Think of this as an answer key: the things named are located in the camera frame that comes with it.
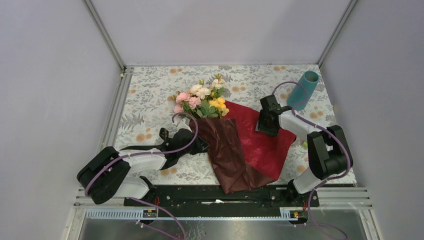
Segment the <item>black gold-lettered ribbon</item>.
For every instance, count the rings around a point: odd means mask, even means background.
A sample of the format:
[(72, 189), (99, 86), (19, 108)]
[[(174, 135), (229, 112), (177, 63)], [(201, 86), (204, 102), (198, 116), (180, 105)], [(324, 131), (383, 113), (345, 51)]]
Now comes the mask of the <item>black gold-lettered ribbon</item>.
[(174, 143), (174, 139), (170, 137), (170, 133), (166, 128), (161, 128), (159, 130), (159, 139), (152, 144), (144, 145), (129, 145), (124, 148), (121, 148), (119, 151), (149, 151), (157, 149), (160, 152), (171, 152), (178, 150), (180, 147)]

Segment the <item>flower bouquet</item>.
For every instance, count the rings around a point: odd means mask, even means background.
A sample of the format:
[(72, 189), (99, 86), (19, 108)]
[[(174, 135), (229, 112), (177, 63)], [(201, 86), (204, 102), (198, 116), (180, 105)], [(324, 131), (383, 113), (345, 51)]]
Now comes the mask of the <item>flower bouquet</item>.
[(173, 95), (174, 113), (189, 113), (197, 119), (221, 119), (230, 113), (225, 99), (225, 94), (228, 92), (226, 81), (218, 73), (213, 76), (209, 85), (206, 85), (204, 80), (200, 80), (187, 91), (178, 91), (176, 95)]

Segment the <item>red and brown wrapping paper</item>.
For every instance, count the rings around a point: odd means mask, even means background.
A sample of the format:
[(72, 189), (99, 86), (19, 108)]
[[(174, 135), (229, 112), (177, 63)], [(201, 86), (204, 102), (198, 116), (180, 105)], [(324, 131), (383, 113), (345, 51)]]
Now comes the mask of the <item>red and brown wrapping paper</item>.
[(280, 129), (277, 136), (256, 131), (260, 113), (226, 102), (223, 118), (201, 118), (190, 122), (205, 140), (213, 172), (225, 194), (252, 190), (279, 179), (290, 146), (296, 136)]

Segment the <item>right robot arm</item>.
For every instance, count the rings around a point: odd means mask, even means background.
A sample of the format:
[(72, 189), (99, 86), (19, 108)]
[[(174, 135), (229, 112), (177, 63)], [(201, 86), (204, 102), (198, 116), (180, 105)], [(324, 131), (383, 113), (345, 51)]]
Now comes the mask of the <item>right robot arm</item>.
[(280, 130), (286, 130), (307, 143), (308, 168), (288, 184), (286, 198), (291, 205), (301, 205), (307, 199), (306, 193), (350, 171), (353, 158), (339, 125), (325, 128), (313, 123), (290, 106), (281, 106), (274, 95), (261, 98), (260, 104), (258, 132), (275, 137)]

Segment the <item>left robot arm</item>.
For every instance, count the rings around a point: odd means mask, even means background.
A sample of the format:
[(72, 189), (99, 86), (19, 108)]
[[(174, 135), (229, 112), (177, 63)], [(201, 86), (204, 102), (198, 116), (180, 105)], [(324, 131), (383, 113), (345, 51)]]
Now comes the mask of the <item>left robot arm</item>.
[(163, 171), (175, 166), (181, 157), (207, 152), (209, 144), (194, 131), (180, 128), (172, 137), (161, 128), (159, 145), (132, 145), (116, 150), (102, 149), (77, 174), (77, 181), (96, 205), (113, 197), (133, 197), (148, 206), (155, 200), (155, 192), (145, 177), (131, 175), (143, 171)]

